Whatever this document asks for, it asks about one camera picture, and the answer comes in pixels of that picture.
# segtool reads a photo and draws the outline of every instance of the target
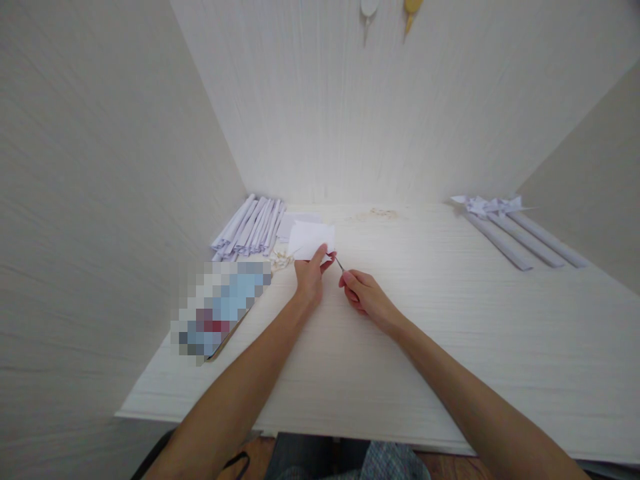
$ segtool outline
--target needle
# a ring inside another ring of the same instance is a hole
[[[342,270],[342,273],[345,272],[344,267],[342,266],[342,264],[340,263],[340,260],[338,260],[338,257],[335,257],[336,262],[338,262],[338,266],[340,267],[340,270]]]

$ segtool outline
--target paper bundle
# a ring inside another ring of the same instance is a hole
[[[451,199],[454,202],[462,203],[466,207],[467,213],[465,214],[465,218],[480,230],[480,232],[520,270],[530,270],[533,267],[528,265],[523,258],[509,248],[500,238],[496,237],[487,227],[486,223],[481,222],[479,219],[489,220],[500,227],[552,268],[562,267],[564,263],[560,258],[547,252],[543,247],[541,248],[541,245],[539,245],[534,238],[526,236],[526,234],[514,229],[508,223],[507,217],[518,223],[537,240],[540,240],[540,242],[567,260],[574,267],[583,268],[587,266],[587,261],[584,258],[564,246],[560,240],[544,230],[544,228],[536,222],[520,213],[522,210],[528,210],[522,206],[522,197],[520,196],[510,200],[493,199],[488,201],[482,197],[457,195],[451,197]]]
[[[268,257],[285,209],[279,199],[256,200],[252,193],[211,244],[215,250],[212,261],[235,261],[238,255],[252,253]]]

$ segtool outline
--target white table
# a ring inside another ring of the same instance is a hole
[[[447,205],[298,205],[336,226],[345,268],[372,273],[388,296],[464,366],[572,457],[640,462],[640,297],[590,265],[514,268]],[[353,312],[325,274],[304,328],[255,428],[360,437],[470,453],[398,347]],[[247,314],[220,357],[200,367],[169,337],[117,415],[179,422],[271,322],[295,289],[293,268]]]

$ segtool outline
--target person's lap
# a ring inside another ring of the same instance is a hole
[[[314,479],[360,469],[370,443],[368,440],[341,439],[340,454],[334,462],[331,437],[279,433],[265,480],[275,480],[291,467],[301,468]],[[333,471],[334,463],[337,465],[337,472]]]

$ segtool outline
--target blurred object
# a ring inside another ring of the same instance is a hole
[[[422,5],[422,0],[405,0],[405,10],[407,11],[407,27],[405,28],[405,38],[413,25],[413,18]]]
[[[369,25],[373,20],[375,11],[378,9],[380,0],[360,0],[360,11],[365,16],[365,47],[367,46],[367,34],[369,32]]]

